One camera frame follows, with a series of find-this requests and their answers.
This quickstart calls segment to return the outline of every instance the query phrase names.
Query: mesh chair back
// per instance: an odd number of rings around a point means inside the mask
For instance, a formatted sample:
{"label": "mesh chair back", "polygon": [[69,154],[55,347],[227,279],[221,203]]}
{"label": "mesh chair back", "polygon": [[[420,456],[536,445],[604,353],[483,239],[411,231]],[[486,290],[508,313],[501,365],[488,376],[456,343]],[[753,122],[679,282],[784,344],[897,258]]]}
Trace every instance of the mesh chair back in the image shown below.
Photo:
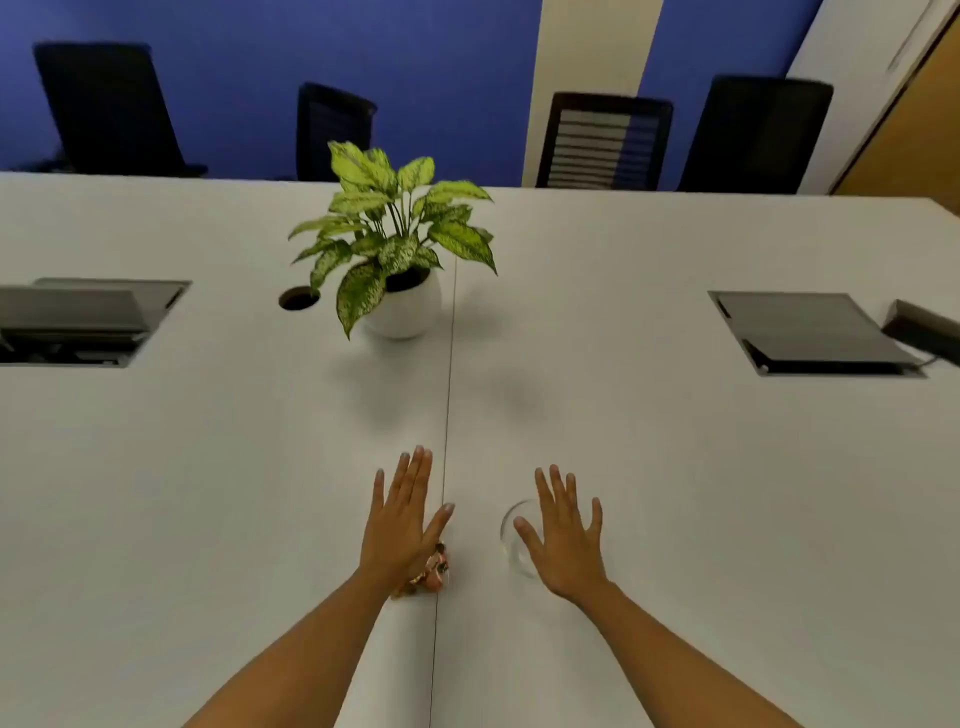
{"label": "mesh chair back", "polygon": [[657,189],[673,105],[595,93],[557,93],[537,187]]}
{"label": "mesh chair back", "polygon": [[832,97],[815,81],[717,76],[680,190],[796,194]]}
{"label": "mesh chair back", "polygon": [[39,43],[34,58],[63,150],[77,172],[183,173],[149,46]]}
{"label": "mesh chair back", "polygon": [[376,104],[319,84],[300,87],[297,102],[297,179],[336,182],[329,141],[350,141],[370,149]]}

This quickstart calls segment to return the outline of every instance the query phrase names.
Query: person's left arm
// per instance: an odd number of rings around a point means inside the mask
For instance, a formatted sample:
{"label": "person's left arm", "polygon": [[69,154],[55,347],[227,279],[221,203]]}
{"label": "person's left arm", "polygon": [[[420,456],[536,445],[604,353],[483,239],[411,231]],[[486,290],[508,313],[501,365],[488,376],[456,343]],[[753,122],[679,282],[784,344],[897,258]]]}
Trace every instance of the person's left arm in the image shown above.
{"label": "person's left arm", "polygon": [[373,482],[360,566],[320,606],[220,688],[185,728],[331,728],[384,602],[440,540],[452,505],[423,530],[433,453],[403,453],[384,500],[384,474]]}

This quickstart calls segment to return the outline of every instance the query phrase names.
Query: white pot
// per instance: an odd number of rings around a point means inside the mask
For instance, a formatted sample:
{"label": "white pot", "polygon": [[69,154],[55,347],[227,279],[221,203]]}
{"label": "white pot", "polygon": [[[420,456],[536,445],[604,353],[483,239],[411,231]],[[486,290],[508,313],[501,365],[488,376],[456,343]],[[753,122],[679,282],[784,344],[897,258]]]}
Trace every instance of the white pot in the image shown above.
{"label": "white pot", "polygon": [[388,339],[412,339],[433,326],[440,306],[440,278],[431,269],[420,285],[384,295],[363,322],[370,331]]}

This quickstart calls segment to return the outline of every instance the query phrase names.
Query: blue wall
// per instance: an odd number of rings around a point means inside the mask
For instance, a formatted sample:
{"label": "blue wall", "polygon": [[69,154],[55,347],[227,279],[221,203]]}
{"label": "blue wall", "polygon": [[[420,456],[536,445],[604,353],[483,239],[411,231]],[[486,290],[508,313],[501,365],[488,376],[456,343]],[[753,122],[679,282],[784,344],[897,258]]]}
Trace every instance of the blue wall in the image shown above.
{"label": "blue wall", "polygon": [[660,189],[680,182],[710,83],[784,76],[821,0],[664,0],[638,95],[674,104]]}
{"label": "blue wall", "polygon": [[519,184],[540,0],[4,0],[0,168],[50,156],[31,46],[150,43],[184,156],[210,176],[293,176],[297,88],[379,105],[373,143],[438,175]]}

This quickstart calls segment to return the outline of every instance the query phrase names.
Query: person's left hand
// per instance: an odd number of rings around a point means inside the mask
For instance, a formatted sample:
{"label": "person's left hand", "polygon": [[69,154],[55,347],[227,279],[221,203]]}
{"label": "person's left hand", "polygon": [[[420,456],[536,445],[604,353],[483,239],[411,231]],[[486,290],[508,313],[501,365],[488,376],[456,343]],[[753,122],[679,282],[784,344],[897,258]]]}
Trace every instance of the person's left hand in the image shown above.
{"label": "person's left hand", "polygon": [[420,575],[453,515],[453,504],[448,503],[423,529],[432,467],[433,452],[417,446],[412,459],[406,452],[400,455],[386,500],[383,471],[377,471],[373,480],[373,502],[360,548],[360,571],[382,580],[390,590]]}

